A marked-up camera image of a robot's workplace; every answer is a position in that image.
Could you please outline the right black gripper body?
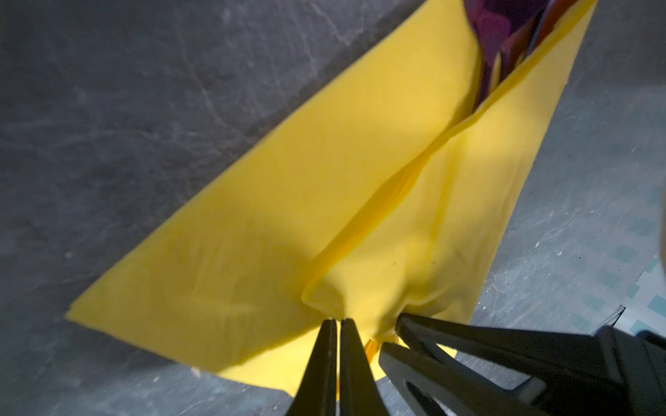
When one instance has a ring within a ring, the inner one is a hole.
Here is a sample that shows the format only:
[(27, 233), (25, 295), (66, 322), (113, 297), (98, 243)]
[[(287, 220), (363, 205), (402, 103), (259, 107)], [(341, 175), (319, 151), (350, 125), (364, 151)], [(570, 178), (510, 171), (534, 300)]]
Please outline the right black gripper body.
[(553, 334), (530, 404), (549, 415), (664, 415), (665, 341), (649, 331), (604, 327), (593, 336)]

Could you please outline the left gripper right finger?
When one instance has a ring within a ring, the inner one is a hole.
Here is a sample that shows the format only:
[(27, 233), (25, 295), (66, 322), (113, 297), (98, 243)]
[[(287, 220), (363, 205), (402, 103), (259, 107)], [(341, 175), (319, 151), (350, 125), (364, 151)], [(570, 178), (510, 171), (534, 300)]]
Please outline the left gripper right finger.
[(352, 319), (343, 320), (340, 334), (341, 416), (389, 416), (377, 390), (355, 322)]

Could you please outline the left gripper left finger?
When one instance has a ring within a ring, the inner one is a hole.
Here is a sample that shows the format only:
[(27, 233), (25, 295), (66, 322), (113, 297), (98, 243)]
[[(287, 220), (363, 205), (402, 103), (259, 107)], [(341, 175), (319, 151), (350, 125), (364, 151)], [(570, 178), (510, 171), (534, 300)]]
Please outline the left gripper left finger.
[(338, 325), (325, 320), (286, 416), (335, 416), (337, 383)]

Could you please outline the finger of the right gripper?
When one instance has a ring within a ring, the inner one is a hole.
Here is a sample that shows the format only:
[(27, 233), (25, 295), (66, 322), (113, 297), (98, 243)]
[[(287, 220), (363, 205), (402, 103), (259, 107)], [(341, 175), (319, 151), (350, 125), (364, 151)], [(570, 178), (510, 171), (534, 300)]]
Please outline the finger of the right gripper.
[(595, 336), (475, 327), (406, 313), (395, 331), (410, 349), (440, 363), (449, 347), (545, 382), (619, 386), (612, 352)]
[(416, 415), (543, 415), (544, 412), (468, 369), (395, 343), (384, 343), (379, 363)]

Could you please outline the yellow paper napkin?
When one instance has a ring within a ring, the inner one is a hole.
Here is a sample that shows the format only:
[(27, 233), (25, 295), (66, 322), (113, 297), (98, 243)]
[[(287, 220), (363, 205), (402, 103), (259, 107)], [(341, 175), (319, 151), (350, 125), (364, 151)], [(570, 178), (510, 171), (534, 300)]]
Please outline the yellow paper napkin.
[(180, 208), (67, 319), (295, 393), (322, 321), (364, 350), (410, 312), (468, 322), (595, 10), (482, 105), (460, 1), (428, 1)]

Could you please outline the dark purple fork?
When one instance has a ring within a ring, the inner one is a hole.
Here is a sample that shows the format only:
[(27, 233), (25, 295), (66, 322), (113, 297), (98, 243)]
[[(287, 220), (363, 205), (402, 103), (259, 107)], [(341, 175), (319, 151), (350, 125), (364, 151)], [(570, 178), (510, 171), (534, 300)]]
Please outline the dark purple fork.
[(514, 34), (504, 42), (501, 48), (501, 81), (517, 67), (520, 61), (527, 58), (537, 49), (545, 38), (553, 31), (556, 23), (576, 0), (531, 1), (539, 6), (536, 12)]

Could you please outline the dark purple spoon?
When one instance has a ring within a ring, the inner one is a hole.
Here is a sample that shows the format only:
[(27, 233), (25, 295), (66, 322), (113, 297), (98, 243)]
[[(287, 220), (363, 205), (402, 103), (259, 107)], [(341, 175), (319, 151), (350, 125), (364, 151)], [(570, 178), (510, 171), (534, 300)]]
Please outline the dark purple spoon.
[(480, 106), (491, 94), (495, 62), (501, 64), (502, 45), (529, 19), (539, 6), (523, 0), (465, 0), (464, 6), (477, 40), (479, 41), (483, 70), (480, 89), (475, 102)]

